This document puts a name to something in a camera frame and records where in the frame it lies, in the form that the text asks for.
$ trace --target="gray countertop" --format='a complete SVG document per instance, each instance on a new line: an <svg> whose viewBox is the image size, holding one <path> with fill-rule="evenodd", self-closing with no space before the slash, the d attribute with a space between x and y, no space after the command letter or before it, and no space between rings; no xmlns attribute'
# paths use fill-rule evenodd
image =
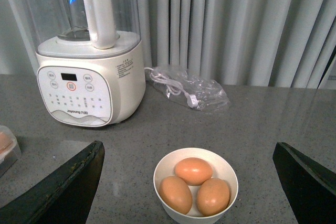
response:
<svg viewBox="0 0 336 224"><path fill-rule="evenodd" d="M0 75L0 125L22 157L0 178L0 207L21 195L94 140L106 150L87 223L175 223L153 187L157 163L185 147L210 150L234 168L239 193L217 223L297 223L272 154L286 142L336 172L336 91L224 86L224 113L193 111L147 86L137 111L115 125L62 124L44 107L34 76Z"/></svg>

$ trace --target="bowl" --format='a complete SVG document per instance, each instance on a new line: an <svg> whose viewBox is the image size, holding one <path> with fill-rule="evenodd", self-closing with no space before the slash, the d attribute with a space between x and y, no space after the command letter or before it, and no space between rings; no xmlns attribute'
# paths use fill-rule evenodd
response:
<svg viewBox="0 0 336 224"><path fill-rule="evenodd" d="M196 205L196 196L200 186L188 186L193 196L193 205L186 215L172 209L160 197L159 187L161 180L168 176L175 175L175 165L179 161L188 157L198 157L207 161L213 169L212 177L220 178L228 184L230 190L230 201L227 208L222 212L207 217L204 217L199 212ZM183 148L170 152L164 156L155 168L153 183L155 192L160 199L164 210L173 220L180 224L213 224L219 220L228 209L230 209L238 195L238 179L233 168L221 156L201 148Z"/></svg>

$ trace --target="appliance control panel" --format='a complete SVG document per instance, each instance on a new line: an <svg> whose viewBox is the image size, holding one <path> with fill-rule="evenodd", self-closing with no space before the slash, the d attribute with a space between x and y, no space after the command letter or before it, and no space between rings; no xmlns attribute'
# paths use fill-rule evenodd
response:
<svg viewBox="0 0 336 224"><path fill-rule="evenodd" d="M108 83L93 70L41 67L37 81L45 106L58 121L79 126L102 126L112 118Z"/></svg>

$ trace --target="red button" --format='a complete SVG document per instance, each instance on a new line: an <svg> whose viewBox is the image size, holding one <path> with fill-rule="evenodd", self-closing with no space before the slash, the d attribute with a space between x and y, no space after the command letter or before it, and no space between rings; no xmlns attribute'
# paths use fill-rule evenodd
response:
<svg viewBox="0 0 336 224"><path fill-rule="evenodd" d="M67 88L71 91L74 91L76 89L76 85L73 82L68 82Z"/></svg>

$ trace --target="white kitchen appliance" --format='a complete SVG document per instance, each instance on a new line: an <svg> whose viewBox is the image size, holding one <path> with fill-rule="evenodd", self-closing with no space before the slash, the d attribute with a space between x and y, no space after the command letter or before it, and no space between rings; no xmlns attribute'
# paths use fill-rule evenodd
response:
<svg viewBox="0 0 336 224"><path fill-rule="evenodd" d="M58 121L96 127L139 106L145 76L137 0L27 0L38 86Z"/></svg>

